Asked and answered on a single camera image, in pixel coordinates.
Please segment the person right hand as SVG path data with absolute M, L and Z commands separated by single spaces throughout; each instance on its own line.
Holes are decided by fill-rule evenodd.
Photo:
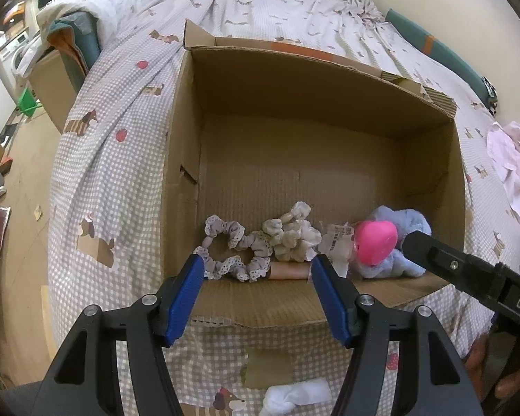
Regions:
M 487 358 L 487 338 L 488 334 L 484 333 L 476 339 L 464 362 L 471 384 L 480 401 L 484 399 L 483 368 Z M 520 370 L 501 379 L 494 388 L 494 396 L 503 400 L 514 396 L 519 390 Z

